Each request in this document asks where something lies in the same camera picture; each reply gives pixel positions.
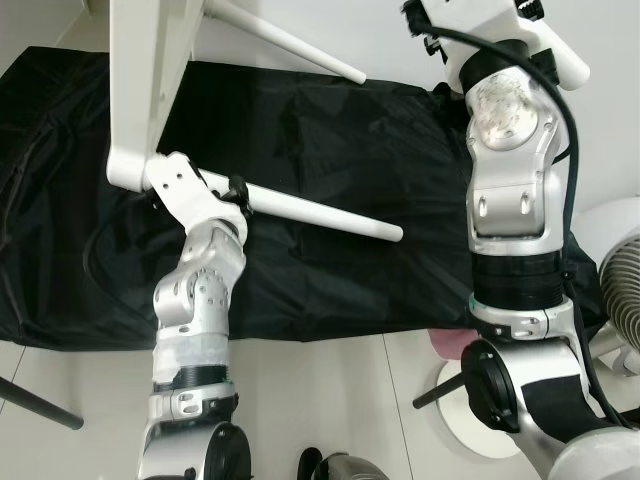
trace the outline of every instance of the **black cable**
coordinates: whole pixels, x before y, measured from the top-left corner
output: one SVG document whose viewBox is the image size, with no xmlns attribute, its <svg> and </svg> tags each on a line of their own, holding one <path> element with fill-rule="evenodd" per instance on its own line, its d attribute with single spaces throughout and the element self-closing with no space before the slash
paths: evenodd
<svg viewBox="0 0 640 480">
<path fill-rule="evenodd" d="M 474 35 L 459 32 L 457 30 L 451 30 L 448 28 L 434 27 L 429 23 L 426 11 L 424 11 L 424 7 L 422 7 L 421 2 L 416 0 L 406 2 L 403 7 L 403 12 L 407 15 L 407 20 L 409 21 L 409 29 L 411 30 L 412 34 L 437 35 L 438 37 L 456 40 L 458 42 L 465 43 L 478 49 L 486 49 L 492 52 L 495 56 L 511 62 L 512 64 L 518 66 L 526 73 L 528 73 L 531 78 L 538 82 L 538 84 L 555 102 L 556 107 L 560 111 L 560 114 L 562 115 L 562 118 L 565 122 L 567 135 L 569 137 L 569 145 L 553 161 L 553 163 L 555 164 L 558 161 L 566 158 L 567 156 L 569 157 L 569 174 L 567 179 L 567 191 L 565 194 L 564 211 L 562 218 L 564 232 L 563 238 L 565 239 L 565 244 L 563 246 L 563 258 L 566 259 L 566 249 L 568 243 L 567 240 L 569 238 L 571 218 L 573 216 L 573 207 L 575 203 L 576 185 L 578 180 L 580 149 L 578 144 L 578 129 L 576 126 L 576 122 L 573 118 L 571 110 L 569 109 L 569 106 L 562 98 L 562 95 L 560 95 L 560 92 L 558 92 L 555 85 L 553 85 L 544 76 L 544 74 L 533 64 L 531 64 L 526 58 L 523 58 L 500 45 L 489 42 Z M 573 289 L 571 283 L 568 282 L 568 284 L 570 288 Z M 613 407 L 607 401 L 604 392 L 602 391 L 602 387 L 600 386 L 600 383 L 598 381 L 598 377 L 595 374 L 593 362 L 591 361 L 591 355 L 589 354 L 589 344 L 587 342 L 586 333 L 584 331 L 584 323 L 582 321 L 580 306 L 576 301 L 574 301 L 574 322 L 576 324 L 578 338 L 580 339 L 582 357 L 584 359 L 586 374 L 593 391 L 593 397 L 598 401 L 602 410 L 605 412 L 605 415 L 607 415 L 607 418 L 611 422 L 616 425 L 627 426 L 628 422 L 626 422 L 626 419 L 623 419 L 622 416 L 618 412 L 616 412 L 615 409 L 613 409 Z"/>
<path fill-rule="evenodd" d="M 117 295 L 115 295 L 112 291 L 112 286 L 105 286 L 104 280 L 99 280 L 96 276 L 96 272 L 94 271 L 94 254 L 95 254 L 95 246 L 96 242 L 100 238 L 100 236 L 104 233 L 105 229 L 113 222 L 113 220 L 120 216 L 123 212 L 131 208 L 134 204 L 141 202 L 142 200 L 146 200 L 149 198 L 147 194 L 140 194 L 136 196 L 132 196 L 127 198 L 124 202 L 114 208 L 111 213 L 105 218 L 91 233 L 89 239 L 84 245 L 84 249 L 82 251 L 82 268 L 84 269 L 85 274 L 89 277 L 89 280 L 109 299 L 117 305 L 121 310 L 126 312 L 129 316 L 134 318 L 137 321 L 142 321 L 144 323 L 147 322 L 147 319 L 132 306 L 128 305 Z"/>
<path fill-rule="evenodd" d="M 571 280 L 567 280 L 566 282 L 567 294 L 571 300 L 573 300 L 574 304 L 574 324 L 576 328 L 576 333 L 578 334 L 578 341 L 580 342 L 580 348 L 582 352 L 589 352 L 589 340 L 587 339 L 587 333 L 584 329 L 584 322 L 582 320 L 582 312 L 580 312 L 580 307 L 576 304 L 576 291 L 571 283 Z M 595 398 L 600 405 L 600 408 L 604 412 L 605 416 L 609 419 L 610 422 L 620 425 L 622 427 L 631 428 L 631 425 L 620 415 L 607 401 L 607 398 L 602 390 L 602 386 L 598 381 L 598 378 L 595 373 L 595 368 L 593 366 L 593 361 L 591 359 L 591 355 L 583 355 L 584 363 L 585 363 L 585 371 L 587 373 L 587 378 L 589 379 L 590 392 L 591 396 Z"/>
</svg>

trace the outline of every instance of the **black bag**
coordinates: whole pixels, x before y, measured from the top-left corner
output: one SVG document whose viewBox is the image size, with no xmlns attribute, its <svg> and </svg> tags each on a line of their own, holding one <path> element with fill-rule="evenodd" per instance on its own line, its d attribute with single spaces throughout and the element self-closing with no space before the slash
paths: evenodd
<svg viewBox="0 0 640 480">
<path fill-rule="evenodd" d="M 137 203 L 96 244 L 113 293 L 82 267 L 91 232 L 132 194 L 109 185 L 106 54 L 29 48 L 0 79 L 0 337 L 56 350 L 150 348 L 151 298 L 184 242 Z M 232 338 L 319 340 L 469 326 L 462 102 L 393 82 L 193 62 L 159 145 L 199 167 L 400 225 L 394 244 L 256 214 Z M 605 321 L 572 239 L 585 323 Z"/>
</svg>

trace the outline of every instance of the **black joint cap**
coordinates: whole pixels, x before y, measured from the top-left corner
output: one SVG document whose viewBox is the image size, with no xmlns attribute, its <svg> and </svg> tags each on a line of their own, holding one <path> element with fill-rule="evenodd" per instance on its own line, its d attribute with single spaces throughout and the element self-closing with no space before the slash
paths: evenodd
<svg viewBox="0 0 640 480">
<path fill-rule="evenodd" d="M 475 416 L 493 430 L 518 433 L 518 405 L 511 377 L 498 352 L 476 340 L 462 352 L 462 374 Z"/>
</svg>

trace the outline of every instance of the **white base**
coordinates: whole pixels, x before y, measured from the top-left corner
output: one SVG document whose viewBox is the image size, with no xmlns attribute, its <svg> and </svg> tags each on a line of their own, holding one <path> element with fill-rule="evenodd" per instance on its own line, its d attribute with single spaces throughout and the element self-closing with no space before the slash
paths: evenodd
<svg viewBox="0 0 640 480">
<path fill-rule="evenodd" d="M 438 375 L 440 385 L 460 373 L 460 362 L 447 362 Z M 509 458 L 520 452 L 513 440 L 504 432 L 491 430 L 478 420 L 469 408 L 469 397 L 464 388 L 445 395 L 437 401 L 444 423 L 465 447 L 487 458 Z"/>
</svg>

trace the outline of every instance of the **pink object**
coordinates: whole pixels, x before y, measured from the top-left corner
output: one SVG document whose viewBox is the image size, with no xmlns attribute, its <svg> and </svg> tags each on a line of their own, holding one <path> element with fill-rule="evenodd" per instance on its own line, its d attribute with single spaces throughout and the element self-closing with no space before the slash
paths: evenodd
<svg viewBox="0 0 640 480">
<path fill-rule="evenodd" d="M 460 360 L 464 347 L 478 338 L 475 330 L 444 330 L 430 328 L 429 338 L 436 353 L 445 360 Z"/>
</svg>

